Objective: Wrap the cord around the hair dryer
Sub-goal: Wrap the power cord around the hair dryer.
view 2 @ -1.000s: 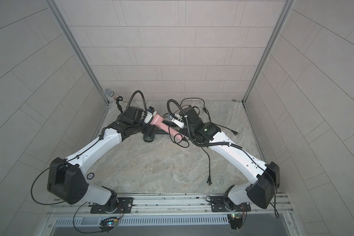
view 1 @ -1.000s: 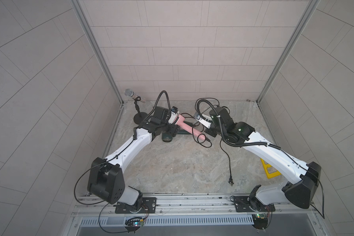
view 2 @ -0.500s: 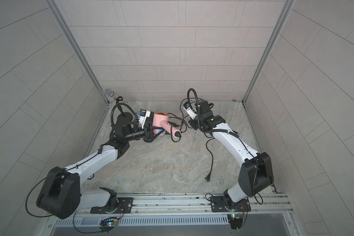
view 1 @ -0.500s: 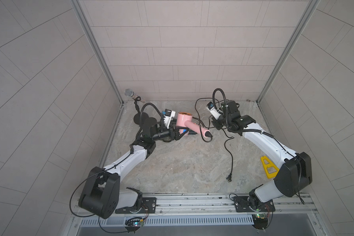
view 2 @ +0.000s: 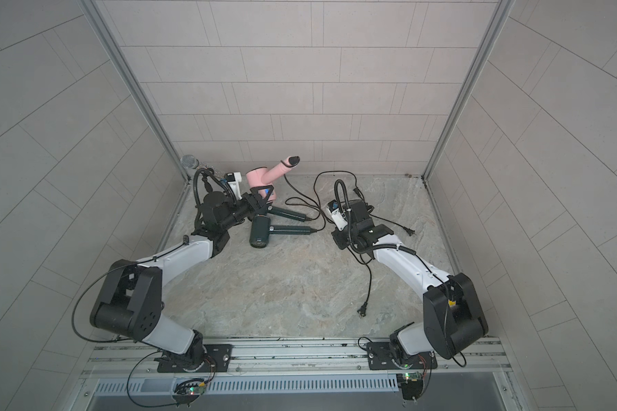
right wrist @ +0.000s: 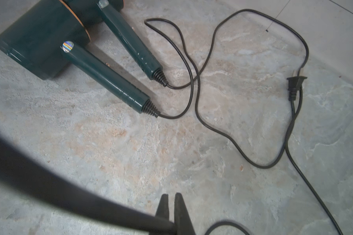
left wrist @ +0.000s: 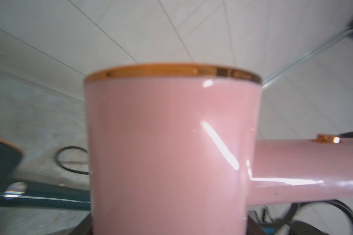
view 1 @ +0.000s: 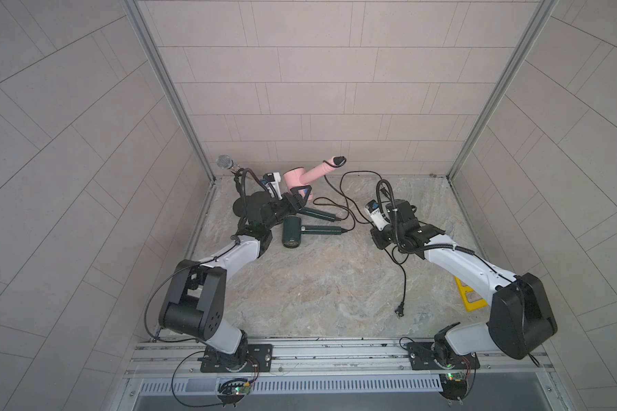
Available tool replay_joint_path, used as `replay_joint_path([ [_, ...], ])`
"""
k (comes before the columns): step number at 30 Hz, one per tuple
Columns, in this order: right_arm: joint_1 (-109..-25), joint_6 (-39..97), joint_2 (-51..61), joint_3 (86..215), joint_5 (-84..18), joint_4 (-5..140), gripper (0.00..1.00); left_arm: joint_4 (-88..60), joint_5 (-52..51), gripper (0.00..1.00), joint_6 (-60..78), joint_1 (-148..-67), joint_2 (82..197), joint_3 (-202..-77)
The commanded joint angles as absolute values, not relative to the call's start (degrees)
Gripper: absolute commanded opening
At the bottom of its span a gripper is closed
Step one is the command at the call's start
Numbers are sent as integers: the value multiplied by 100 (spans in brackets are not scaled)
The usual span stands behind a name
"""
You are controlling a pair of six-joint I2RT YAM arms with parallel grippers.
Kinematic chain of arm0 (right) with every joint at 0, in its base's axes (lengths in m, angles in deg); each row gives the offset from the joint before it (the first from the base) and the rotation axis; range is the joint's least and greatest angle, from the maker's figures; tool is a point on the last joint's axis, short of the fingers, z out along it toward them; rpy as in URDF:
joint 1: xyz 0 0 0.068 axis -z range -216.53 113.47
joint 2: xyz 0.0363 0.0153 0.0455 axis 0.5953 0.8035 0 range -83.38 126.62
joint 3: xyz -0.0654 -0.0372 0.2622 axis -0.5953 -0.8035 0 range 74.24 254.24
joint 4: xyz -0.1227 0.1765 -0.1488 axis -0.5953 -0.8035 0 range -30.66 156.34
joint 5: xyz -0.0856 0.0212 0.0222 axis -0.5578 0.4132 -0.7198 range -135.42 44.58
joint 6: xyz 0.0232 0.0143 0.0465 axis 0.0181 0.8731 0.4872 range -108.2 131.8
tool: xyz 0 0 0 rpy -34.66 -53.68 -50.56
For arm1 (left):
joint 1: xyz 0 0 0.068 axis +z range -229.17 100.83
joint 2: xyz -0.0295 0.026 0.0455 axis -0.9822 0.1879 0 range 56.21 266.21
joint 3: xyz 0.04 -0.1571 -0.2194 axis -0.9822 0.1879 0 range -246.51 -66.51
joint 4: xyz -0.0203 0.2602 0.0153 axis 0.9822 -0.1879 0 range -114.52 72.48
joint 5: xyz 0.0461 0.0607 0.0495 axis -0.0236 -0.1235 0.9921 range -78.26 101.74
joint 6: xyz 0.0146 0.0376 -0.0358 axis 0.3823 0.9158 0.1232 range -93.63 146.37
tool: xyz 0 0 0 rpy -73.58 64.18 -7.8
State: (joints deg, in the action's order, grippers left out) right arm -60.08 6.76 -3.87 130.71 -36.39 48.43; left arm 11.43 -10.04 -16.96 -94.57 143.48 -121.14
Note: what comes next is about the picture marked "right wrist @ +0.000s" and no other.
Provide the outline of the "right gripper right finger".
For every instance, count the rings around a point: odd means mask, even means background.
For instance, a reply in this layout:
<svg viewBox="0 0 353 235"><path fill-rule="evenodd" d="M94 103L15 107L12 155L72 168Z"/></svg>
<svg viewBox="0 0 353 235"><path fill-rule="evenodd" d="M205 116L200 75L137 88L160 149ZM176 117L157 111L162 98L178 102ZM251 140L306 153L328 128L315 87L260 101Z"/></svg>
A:
<svg viewBox="0 0 353 235"><path fill-rule="evenodd" d="M195 235L185 201L181 193L175 195L174 221L177 235Z"/></svg>

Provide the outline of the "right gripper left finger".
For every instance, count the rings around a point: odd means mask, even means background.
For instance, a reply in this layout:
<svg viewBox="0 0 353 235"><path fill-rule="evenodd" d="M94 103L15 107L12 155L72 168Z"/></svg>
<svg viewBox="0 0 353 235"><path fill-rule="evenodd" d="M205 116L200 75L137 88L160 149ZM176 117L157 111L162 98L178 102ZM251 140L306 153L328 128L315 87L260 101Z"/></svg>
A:
<svg viewBox="0 0 353 235"><path fill-rule="evenodd" d="M169 196L168 194L163 194L160 198L158 208L156 211L156 217L162 218L164 220L169 220Z"/></svg>

